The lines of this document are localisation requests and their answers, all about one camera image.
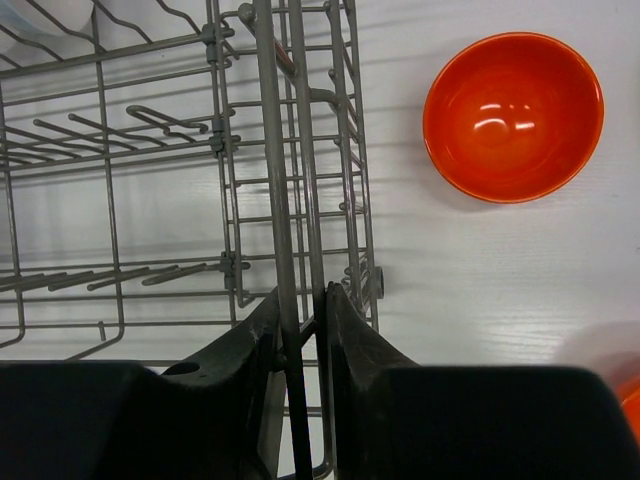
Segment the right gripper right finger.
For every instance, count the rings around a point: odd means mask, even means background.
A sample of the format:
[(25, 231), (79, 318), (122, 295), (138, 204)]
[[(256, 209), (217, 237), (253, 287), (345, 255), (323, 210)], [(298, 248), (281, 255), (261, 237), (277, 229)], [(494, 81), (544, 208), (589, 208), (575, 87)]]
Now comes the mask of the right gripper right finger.
[(340, 479), (635, 479), (609, 387), (565, 366), (421, 366), (326, 292)]

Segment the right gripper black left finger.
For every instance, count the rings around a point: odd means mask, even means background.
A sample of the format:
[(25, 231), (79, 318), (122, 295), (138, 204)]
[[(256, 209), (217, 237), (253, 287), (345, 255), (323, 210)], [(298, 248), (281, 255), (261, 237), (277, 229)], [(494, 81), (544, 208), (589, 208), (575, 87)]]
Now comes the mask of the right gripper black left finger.
[(163, 373), (124, 361), (6, 364), (5, 479), (271, 479), (279, 439), (267, 398), (280, 306)]

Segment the grey wire dish rack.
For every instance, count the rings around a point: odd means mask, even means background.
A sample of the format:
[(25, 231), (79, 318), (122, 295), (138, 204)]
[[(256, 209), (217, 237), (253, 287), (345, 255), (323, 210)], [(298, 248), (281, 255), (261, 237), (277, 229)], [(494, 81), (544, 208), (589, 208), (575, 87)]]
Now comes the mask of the grey wire dish rack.
[(334, 477), (326, 288), (384, 294), (354, 3), (92, 2), (1, 22), (1, 369), (163, 373), (276, 293), (271, 479)]

